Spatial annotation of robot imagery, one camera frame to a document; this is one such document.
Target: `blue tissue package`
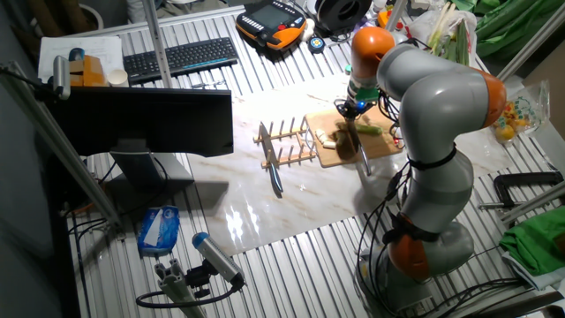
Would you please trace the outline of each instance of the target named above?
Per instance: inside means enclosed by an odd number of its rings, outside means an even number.
[[[138,236],[142,253],[169,253],[177,243],[178,208],[164,206],[147,210]]]

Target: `knife blade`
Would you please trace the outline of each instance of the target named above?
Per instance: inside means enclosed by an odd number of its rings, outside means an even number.
[[[363,160],[363,164],[365,165],[365,172],[367,177],[371,176],[371,166],[369,165],[369,160],[367,159],[367,154],[365,149],[363,148],[363,144],[361,143],[361,139],[359,138],[359,134],[357,132],[357,127],[355,127],[355,120],[353,119],[346,119],[345,122],[347,123],[347,130],[350,133],[351,142],[353,143],[353,149],[358,154],[361,154],[361,159]]]
[[[259,130],[261,134],[261,139],[263,141],[262,144],[263,144],[263,152],[265,152],[265,158],[268,159],[269,151],[271,152],[271,158],[275,158],[275,150],[273,149],[273,142],[271,142],[271,136],[268,134],[267,128],[265,128],[263,123],[260,123]],[[278,166],[279,163],[276,161],[276,158],[274,160],[271,160],[270,163],[268,163],[268,168],[270,172],[269,174],[271,176],[271,183],[273,184],[273,187],[279,191],[280,194],[283,192],[283,184],[281,183],[281,178],[279,177],[279,173],[276,170]]]

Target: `wooden cutting board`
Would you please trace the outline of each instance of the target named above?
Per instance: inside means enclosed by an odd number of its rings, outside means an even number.
[[[355,163],[360,159],[360,156],[355,153],[351,141],[348,138],[337,149],[325,149],[321,142],[316,137],[316,129],[321,129],[326,132],[328,138],[335,141],[332,136],[334,132],[338,131],[337,123],[344,123],[342,115],[336,109],[324,110],[307,114],[306,123],[310,127],[314,142],[316,143],[316,150],[320,158],[322,168],[334,167],[340,164]],[[402,150],[397,148],[392,136],[388,133],[392,122],[386,117],[382,116],[377,107],[373,107],[356,120],[361,125],[376,125],[382,128],[383,134],[381,136],[370,136],[363,133],[359,134],[361,143],[365,149],[369,159],[380,158],[386,155],[398,154]]]

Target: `green cloth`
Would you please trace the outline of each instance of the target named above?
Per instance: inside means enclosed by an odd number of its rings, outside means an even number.
[[[501,246],[533,276],[565,267],[554,240],[565,233],[565,207],[534,216],[502,236]]]

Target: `keyboard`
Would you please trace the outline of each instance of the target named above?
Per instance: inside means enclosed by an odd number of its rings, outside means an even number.
[[[237,53],[230,38],[189,43],[165,49],[170,75],[209,70],[237,63]],[[161,73],[155,52],[124,57],[130,85],[159,80]]]

